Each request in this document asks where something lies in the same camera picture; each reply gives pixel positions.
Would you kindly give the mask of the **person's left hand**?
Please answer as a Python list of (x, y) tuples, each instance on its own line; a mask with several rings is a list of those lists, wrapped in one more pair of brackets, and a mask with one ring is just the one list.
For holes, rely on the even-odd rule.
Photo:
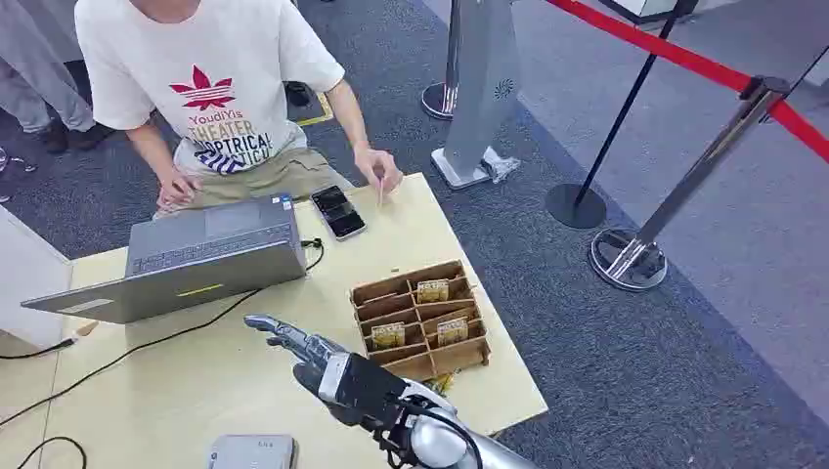
[(377, 193), (379, 202), (402, 182), (404, 174), (389, 152), (364, 147), (356, 149), (354, 155), (355, 165)]

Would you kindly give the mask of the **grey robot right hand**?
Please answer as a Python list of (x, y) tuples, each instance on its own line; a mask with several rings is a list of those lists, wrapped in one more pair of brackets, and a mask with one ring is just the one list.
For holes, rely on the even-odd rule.
[(375, 362), (319, 334), (269, 316), (249, 315), (245, 325), (270, 336), (267, 343), (292, 352), (296, 381), (320, 400), (336, 420), (369, 432), (392, 429), (402, 411), (398, 400), (408, 383)]

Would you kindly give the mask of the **person's right hand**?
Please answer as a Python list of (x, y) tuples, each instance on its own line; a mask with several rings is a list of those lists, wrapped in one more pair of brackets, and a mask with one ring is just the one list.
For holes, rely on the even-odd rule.
[(173, 168), (159, 177), (160, 190), (157, 207), (161, 212), (171, 212), (195, 201), (200, 181)]

